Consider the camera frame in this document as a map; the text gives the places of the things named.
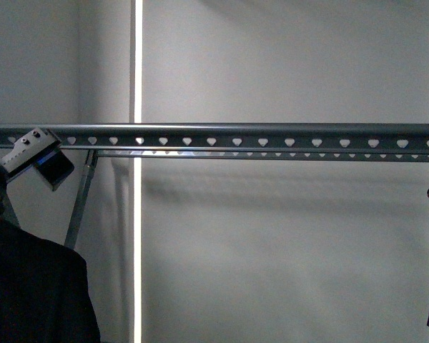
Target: perforated metal bar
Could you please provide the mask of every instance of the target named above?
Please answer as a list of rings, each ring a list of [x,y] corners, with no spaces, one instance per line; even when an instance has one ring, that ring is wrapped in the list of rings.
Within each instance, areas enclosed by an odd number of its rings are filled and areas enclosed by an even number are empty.
[[[429,162],[429,124],[0,125],[0,148],[34,127],[99,156]]]

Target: metal shelf rail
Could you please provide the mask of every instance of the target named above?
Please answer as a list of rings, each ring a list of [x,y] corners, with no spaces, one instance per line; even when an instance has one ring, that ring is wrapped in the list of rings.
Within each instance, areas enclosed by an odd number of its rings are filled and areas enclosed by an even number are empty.
[[[72,249],[99,157],[429,163],[429,124],[0,124],[0,149],[36,127],[61,149],[88,151],[65,240]]]

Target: closet rod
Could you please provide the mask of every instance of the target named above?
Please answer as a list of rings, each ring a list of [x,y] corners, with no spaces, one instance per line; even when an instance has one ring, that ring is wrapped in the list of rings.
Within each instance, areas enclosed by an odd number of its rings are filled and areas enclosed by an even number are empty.
[[[99,157],[429,162],[429,124],[0,124],[0,149],[35,127]]]

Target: gray wall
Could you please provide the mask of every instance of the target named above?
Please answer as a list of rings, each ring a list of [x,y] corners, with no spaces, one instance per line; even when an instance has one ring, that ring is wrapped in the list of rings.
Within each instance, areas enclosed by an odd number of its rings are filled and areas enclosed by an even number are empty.
[[[128,122],[130,23],[131,1],[0,1],[0,123]],[[67,155],[77,170],[57,192],[32,171],[9,185],[22,229],[61,244],[84,161]],[[100,161],[76,248],[102,340],[115,343],[133,332],[128,173]]]
[[[131,1],[80,1],[81,122],[131,116]],[[90,294],[106,342],[133,342],[133,209],[129,160],[100,159],[77,250],[89,265]]]
[[[429,1],[145,1],[148,122],[429,123]],[[429,165],[145,160],[143,342],[428,342]]]
[[[78,122],[77,23],[77,1],[0,1],[0,123]],[[63,243],[77,176],[55,193],[32,171],[12,182],[21,227]]]

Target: white wall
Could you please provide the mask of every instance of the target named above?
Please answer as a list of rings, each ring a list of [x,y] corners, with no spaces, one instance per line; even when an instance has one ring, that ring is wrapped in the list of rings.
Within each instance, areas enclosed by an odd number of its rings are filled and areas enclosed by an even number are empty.
[[[429,1],[145,1],[147,122],[429,123]],[[429,165],[145,160],[143,342],[429,342]]]
[[[131,118],[131,12],[130,1],[80,1],[82,123]],[[90,294],[106,342],[133,342],[131,170],[128,160],[99,160],[77,244],[89,265]]]

